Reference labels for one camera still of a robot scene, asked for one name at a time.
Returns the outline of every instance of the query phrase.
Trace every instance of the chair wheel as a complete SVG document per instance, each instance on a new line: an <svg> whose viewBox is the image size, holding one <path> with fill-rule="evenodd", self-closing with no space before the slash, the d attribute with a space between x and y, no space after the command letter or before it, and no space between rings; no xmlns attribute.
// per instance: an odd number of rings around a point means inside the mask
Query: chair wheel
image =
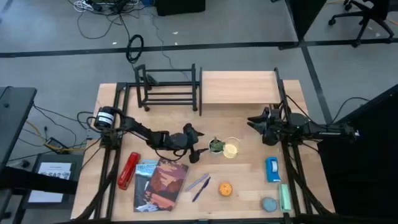
<svg viewBox="0 0 398 224"><path fill-rule="evenodd" d="M346 11L350 11L352 8L353 8L353 5L352 5L352 4L347 4L346 6L344 6L344 9L345 9Z"/></svg>
<svg viewBox="0 0 398 224"><path fill-rule="evenodd" d="M329 20L329 26L333 26L336 23L336 19Z"/></svg>
<svg viewBox="0 0 398 224"><path fill-rule="evenodd" d="M351 45L352 45L354 48L356 48L356 47L358 47L359 45L361 45L361 41L355 40Z"/></svg>

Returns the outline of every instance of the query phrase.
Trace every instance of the green object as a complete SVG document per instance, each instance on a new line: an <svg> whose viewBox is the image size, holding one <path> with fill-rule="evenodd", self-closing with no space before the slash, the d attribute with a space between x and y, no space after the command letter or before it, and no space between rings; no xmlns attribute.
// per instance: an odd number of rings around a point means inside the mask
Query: green object
<svg viewBox="0 0 398 224"><path fill-rule="evenodd" d="M211 152L221 152L224 148L225 142L218 140L216 137L210 142Z"/></svg>
<svg viewBox="0 0 398 224"><path fill-rule="evenodd" d="M280 209L282 212L289 212L292 209L292 204L290 202L290 192L289 186L287 184L279 185L279 199L280 199Z"/></svg>

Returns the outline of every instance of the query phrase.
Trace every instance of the white cable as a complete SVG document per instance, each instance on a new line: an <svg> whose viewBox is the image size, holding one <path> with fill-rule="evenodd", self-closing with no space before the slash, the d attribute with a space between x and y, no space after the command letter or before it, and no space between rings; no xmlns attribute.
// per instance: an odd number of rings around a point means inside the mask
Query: white cable
<svg viewBox="0 0 398 224"><path fill-rule="evenodd" d="M81 1L78 0L78 1L75 1L75 2L73 3L73 7L74 7L75 10L78 11L78 12L84 12L84 11L86 11L86 10L90 10L90 11L93 11L93 10L94 10L93 7L92 7L91 5L89 5L89 4L87 4L85 0L81 0Z"/></svg>

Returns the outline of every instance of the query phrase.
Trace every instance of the black metal frame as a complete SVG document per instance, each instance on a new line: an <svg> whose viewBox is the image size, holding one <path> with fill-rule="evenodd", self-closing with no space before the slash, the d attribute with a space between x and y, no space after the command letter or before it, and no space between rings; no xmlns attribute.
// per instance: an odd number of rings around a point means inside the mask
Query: black metal frame
<svg viewBox="0 0 398 224"><path fill-rule="evenodd" d="M141 97L141 79L139 72L142 72L142 81L144 87L144 99ZM191 72L191 92L165 92L165 93L150 93L152 86L148 79L147 72ZM144 107L145 111L149 111L148 105L192 105L192 110L197 111L197 82L196 82L196 68L192 64L191 68L173 68L173 69L146 69L145 65L139 65L134 68L137 87L137 102L138 107ZM161 98L151 99L149 95L191 95L191 98Z"/></svg>
<svg viewBox="0 0 398 224"><path fill-rule="evenodd" d="M277 83L279 86L279 92L281 96L281 100L286 100L283 81L280 79L277 68L275 68L275 74L277 76ZM157 86L191 86L191 82L159 82ZM131 87L137 86L137 83L118 83L116 85L116 94L114 98L114 106L118 107L119 99L122 91L124 93L123 100L123 111L127 112L127 105L129 100L129 90ZM290 217L288 213L284 213L284 216L281 218L245 218L245 219L228 219L228 220L164 220L164 221L127 221L127 222L111 222L110 219L112 217L113 212L113 201L115 194L115 186L117 181L117 176L114 175L111 188L109 190L109 199L108 206L106 209L106 216L103 218L95 217L96 220L79 220L78 222L67 222L67 223L397 223L396 220L376 220L376 219L367 219L367 218L358 218L358 217L345 217L337 214L332 214L327 209L325 209L322 204L316 199L314 194L311 193L310 189L307 187L305 183L305 174L302 167L302 161L300 158L299 147L297 144L291 144L293 148L293 154L295 158L295 163L297 170L294 168L293 163L290 159L289 152L289 140L283 139L281 141L282 152L284 155L285 166L287 170L287 178L289 181L290 194L292 196L292 205L295 212L295 217ZM115 149L116 155L114 157L114 164L119 164L120 161L120 148ZM101 173L101 180L105 179L107 176L108 164L110 160L110 153L106 153L104 157L103 171ZM297 189L295 187L295 182L301 188L303 192L303 200L305 205L306 213L302 213L300 211L299 198L297 195ZM318 212L319 215L314 215L312 211L312 206ZM98 204L96 207L96 211L101 210L101 204Z"/></svg>

